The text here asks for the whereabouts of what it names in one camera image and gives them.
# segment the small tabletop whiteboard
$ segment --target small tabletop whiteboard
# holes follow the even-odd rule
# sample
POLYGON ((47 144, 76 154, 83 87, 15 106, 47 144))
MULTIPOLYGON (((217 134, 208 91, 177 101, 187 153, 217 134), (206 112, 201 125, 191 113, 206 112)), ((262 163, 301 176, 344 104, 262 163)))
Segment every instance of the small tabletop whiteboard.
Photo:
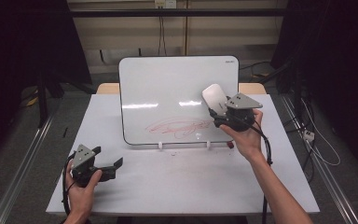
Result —
POLYGON ((125 58, 118 67, 124 140, 131 145, 226 142, 201 92, 238 92, 233 56, 125 58))

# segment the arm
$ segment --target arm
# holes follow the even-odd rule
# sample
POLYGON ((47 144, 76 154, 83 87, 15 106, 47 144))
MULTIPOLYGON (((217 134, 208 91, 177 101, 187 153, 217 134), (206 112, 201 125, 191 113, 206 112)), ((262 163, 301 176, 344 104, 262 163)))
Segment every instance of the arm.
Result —
MULTIPOLYGON (((66 171, 66 187, 69 188, 75 180, 71 176, 71 166, 72 162, 68 163, 66 171)), ((85 188, 79 187, 77 184, 74 184, 69 188, 69 203, 71 206, 71 213, 64 223, 66 224, 83 224, 86 223, 87 219, 91 214, 91 208, 94 201, 94 188, 97 186, 98 181, 101 178, 102 171, 96 171, 89 181, 89 184, 85 188)))
MULTIPOLYGON (((254 113, 255 121, 261 124, 263 113, 256 109, 254 113)), ((267 164, 261 152, 261 136, 252 129, 238 133, 226 125, 220 128, 234 139, 240 154, 251 163, 276 223, 312 223, 310 216, 267 164)))

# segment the red marker scribble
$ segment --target red marker scribble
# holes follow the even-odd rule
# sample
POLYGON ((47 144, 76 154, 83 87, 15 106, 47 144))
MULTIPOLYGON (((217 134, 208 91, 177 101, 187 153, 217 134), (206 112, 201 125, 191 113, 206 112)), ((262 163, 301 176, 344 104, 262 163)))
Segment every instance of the red marker scribble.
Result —
POLYGON ((173 133, 175 138, 184 138, 198 129, 206 129, 212 120, 173 117, 159 120, 145 129, 150 133, 173 133))

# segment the horizontal black bar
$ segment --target horizontal black bar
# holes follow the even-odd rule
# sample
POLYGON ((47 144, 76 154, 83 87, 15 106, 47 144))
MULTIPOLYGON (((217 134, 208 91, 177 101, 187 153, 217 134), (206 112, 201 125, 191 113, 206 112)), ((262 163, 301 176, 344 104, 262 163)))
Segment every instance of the horizontal black bar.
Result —
POLYGON ((71 15, 74 18, 93 17, 281 17, 312 13, 310 9, 249 8, 249 9, 75 9, 69 12, 31 10, 37 15, 71 15))

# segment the white cable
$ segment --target white cable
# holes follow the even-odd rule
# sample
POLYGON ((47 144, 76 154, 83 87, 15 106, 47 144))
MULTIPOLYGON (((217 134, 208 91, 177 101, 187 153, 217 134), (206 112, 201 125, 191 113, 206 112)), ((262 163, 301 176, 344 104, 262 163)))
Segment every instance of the white cable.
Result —
POLYGON ((336 154, 337 158, 338 158, 338 162, 337 163, 332 163, 329 161, 326 161, 321 154, 319 154, 318 152, 316 152, 313 147, 310 147, 310 149, 315 153, 315 155, 317 157, 319 157, 319 159, 321 159, 324 163, 332 165, 332 166, 337 166, 341 163, 341 158, 339 157, 338 153, 336 152, 336 150, 334 149, 333 146, 331 146, 331 144, 324 138, 324 136, 321 134, 321 132, 319 132, 318 128, 316 127, 315 123, 313 122, 313 119, 310 115, 310 112, 308 110, 307 104, 304 102, 304 100, 301 98, 302 103, 305 106, 305 109, 307 110, 308 116, 310 117, 310 122, 312 123, 313 127, 315 128, 316 132, 322 137, 322 139, 331 147, 331 149, 333 149, 334 153, 336 154))

